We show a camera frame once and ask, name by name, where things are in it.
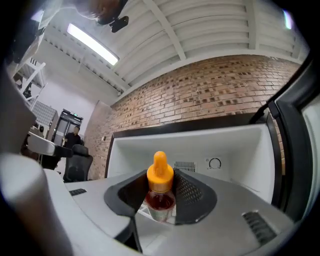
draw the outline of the red liquid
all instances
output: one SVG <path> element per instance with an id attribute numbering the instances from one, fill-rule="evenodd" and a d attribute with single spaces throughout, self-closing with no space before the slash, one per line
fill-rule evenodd
<path id="1" fill-rule="evenodd" d="M 171 191 L 159 194 L 151 190 L 146 194 L 145 202 L 155 210 L 167 210 L 176 203 Z"/>

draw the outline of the fluorescent light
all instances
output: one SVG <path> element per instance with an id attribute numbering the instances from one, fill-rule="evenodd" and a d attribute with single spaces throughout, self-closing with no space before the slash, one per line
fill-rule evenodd
<path id="1" fill-rule="evenodd" d="M 90 35 L 83 32 L 80 28 L 76 27 L 73 24 L 69 24 L 67 32 L 74 36 L 76 39 L 84 43 L 86 46 L 90 47 L 93 51 L 99 54 L 112 66 L 118 62 L 118 58 L 115 57 L 110 51 L 104 48 L 100 43 L 94 40 Z"/>
<path id="2" fill-rule="evenodd" d="M 286 10 L 283 11 L 284 14 L 284 22 L 285 22 L 285 27 L 290 30 L 292 29 L 292 24 L 293 24 L 293 20 L 289 14 L 289 12 L 287 12 Z"/>

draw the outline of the sauce bottle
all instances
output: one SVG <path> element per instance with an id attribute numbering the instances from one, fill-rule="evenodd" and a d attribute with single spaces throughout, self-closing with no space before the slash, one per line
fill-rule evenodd
<path id="1" fill-rule="evenodd" d="M 158 222 L 165 222 L 176 204 L 175 196 L 171 191 L 174 170 L 167 164 L 165 152 L 158 151 L 154 154 L 153 164 L 147 170 L 146 176 L 149 192 L 144 201 L 152 218 Z"/>

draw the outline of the black chair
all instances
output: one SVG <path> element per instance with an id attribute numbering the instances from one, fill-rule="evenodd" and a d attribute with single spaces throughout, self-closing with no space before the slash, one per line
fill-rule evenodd
<path id="1" fill-rule="evenodd" d="M 88 148 L 82 145 L 72 147 L 73 156 L 66 159 L 63 180 L 65 182 L 85 182 L 94 158 L 89 155 Z"/>

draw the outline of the vent grille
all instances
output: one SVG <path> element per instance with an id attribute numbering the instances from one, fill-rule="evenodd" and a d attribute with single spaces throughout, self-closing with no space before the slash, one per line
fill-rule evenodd
<path id="1" fill-rule="evenodd" d="M 197 164 L 195 162 L 182 162 L 182 161 L 176 161 L 174 163 L 174 168 L 178 168 L 180 170 L 188 171 L 195 173 Z"/>
<path id="2" fill-rule="evenodd" d="M 257 211 L 244 213 L 242 217 L 261 245 L 268 243 L 277 236 Z"/>

